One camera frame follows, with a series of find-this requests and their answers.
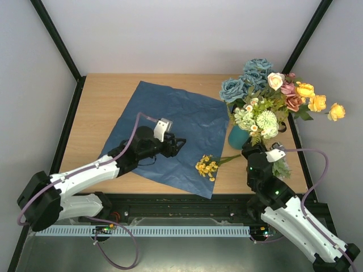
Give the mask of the teal cylindrical vase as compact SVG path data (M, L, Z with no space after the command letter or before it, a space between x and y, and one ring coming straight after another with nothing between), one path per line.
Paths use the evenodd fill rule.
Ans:
M241 129L238 125L232 127L228 136L229 145L235 150L241 150L242 146L249 139L250 134L248 131Z

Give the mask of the green white flower bunch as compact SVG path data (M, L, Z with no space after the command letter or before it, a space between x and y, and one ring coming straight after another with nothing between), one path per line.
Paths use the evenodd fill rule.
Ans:
M233 125L246 131L253 145L276 137L281 123L287 117L285 96L280 91L250 92L229 106Z

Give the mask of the small yellow flower sprig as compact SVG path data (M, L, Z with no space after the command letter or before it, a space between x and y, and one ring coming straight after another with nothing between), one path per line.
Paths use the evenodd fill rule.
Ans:
M240 154L225 157L203 155L203 157L195 164L195 168L200 176L208 179L210 182L215 182L220 166L239 157L241 157Z

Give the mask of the blue wrapping paper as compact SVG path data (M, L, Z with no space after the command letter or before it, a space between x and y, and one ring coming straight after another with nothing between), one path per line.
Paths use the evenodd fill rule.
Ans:
M133 173L192 194L211 198L214 183L199 175L196 163L203 155L221 156L229 123L224 102L204 95L139 82L113 127L101 155L127 140L139 112L173 122L171 132L185 145L173 158L145 159Z

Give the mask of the pastel purple flower bunch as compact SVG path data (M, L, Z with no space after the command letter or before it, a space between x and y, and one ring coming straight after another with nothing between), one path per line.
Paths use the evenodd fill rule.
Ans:
M272 172L277 178L281 180L291 177L291 170L285 158L273 163Z

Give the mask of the black ribbon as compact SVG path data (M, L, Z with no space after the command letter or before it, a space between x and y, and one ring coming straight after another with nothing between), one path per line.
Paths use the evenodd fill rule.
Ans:
M280 122L279 127L278 127L278 132L279 133L284 133L287 131L287 125L284 121Z

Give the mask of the small pink rose sprig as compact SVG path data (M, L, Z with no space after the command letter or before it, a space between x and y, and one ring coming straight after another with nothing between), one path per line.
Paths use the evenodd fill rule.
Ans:
M285 104L289 111L298 112L300 106L304 104L304 99L300 97L299 94L295 94L294 96L287 96L285 98Z

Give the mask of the pink rose flower stem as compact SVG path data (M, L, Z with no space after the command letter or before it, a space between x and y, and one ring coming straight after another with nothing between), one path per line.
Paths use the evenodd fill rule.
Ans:
M285 96L294 96L296 94L294 83L288 82L284 74L270 73L267 76L267 82L270 88L275 91L280 90Z

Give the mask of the blue rose bunch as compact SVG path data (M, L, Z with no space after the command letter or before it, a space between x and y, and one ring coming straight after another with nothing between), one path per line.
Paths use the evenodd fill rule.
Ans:
M228 79L222 82L219 95L222 101L232 103L237 99L247 97L250 88L253 94L265 88L267 76L272 72L273 64L265 58L255 58L243 66L243 74L238 79Z

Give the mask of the yellow rose bunch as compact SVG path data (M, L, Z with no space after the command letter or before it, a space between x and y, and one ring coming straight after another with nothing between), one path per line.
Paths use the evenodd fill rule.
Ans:
M304 111L305 116L309 115L308 111L321 113L327 109L326 96L317 95L312 84L296 82L296 92L301 98L308 99L307 110ZM326 115L330 121L336 122L345 117L345 108L341 104L334 103L331 105L330 110L326 112Z

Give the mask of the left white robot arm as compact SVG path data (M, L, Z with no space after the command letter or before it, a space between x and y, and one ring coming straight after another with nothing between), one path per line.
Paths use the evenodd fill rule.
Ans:
M118 178L136 169L141 160L158 154L174 157L186 139L165 132L158 138L147 126L140 126L131 140L123 140L96 161L64 173L35 173L17 199L20 218L35 231L43 231L55 222L80 216L98 216L107 206L100 194L79 192L102 181Z

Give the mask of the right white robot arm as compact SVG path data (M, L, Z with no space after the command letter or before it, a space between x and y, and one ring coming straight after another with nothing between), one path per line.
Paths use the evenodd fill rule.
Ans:
M299 198L273 174L273 164L286 152L278 143L270 150L250 140L242 146L242 156L247 159L247 186L255 193L247 202L248 217L279 231L312 262L314 271L355 270L354 260L360 249L330 232L305 208L305 198Z

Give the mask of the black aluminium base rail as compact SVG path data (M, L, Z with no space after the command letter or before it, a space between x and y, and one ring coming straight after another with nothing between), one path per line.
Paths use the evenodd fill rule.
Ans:
M131 223L141 218L211 218L218 222L263 224L262 205L253 194L215 194L211 199L191 194L103 194L104 202L95 217Z

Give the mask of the black frame post right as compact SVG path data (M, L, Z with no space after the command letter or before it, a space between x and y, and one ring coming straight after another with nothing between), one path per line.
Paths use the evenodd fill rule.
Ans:
M297 42L297 45L295 46L287 63L285 64L285 66L282 70L283 74L288 74L292 71L292 68L298 61L300 55L302 54L303 50L305 49L307 43L309 42L310 38L314 34L318 25L324 18L325 14L328 11L332 2L333 2L333 0L321 0L320 1L318 7L316 8L313 16L310 19L308 25L306 26L303 34L301 35L299 41Z

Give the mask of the black frame post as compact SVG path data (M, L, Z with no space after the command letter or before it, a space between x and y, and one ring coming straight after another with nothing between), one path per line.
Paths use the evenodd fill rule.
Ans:
M54 42L56 48L58 49L61 57L67 65L67 68L71 72L73 78L77 83L84 82L85 79L81 76L75 62L73 61L71 54L69 53L61 35L59 34L52 18L50 17L46 7L41 0L30 0L33 8L35 9L38 17L42 21L44 27L49 33L52 41Z
M292 68L298 61L300 55L302 54L303 50L305 49L307 43L309 42L310 38L314 34L318 25L324 18L325 14L328 11L332 2L333 2L333 0L321 0L320 1L318 7L316 8L313 16L310 19L308 25L306 26L303 34L301 35L299 41L297 42L297 45L295 46L287 63L285 64L285 66L282 70L283 74L288 74L292 71Z

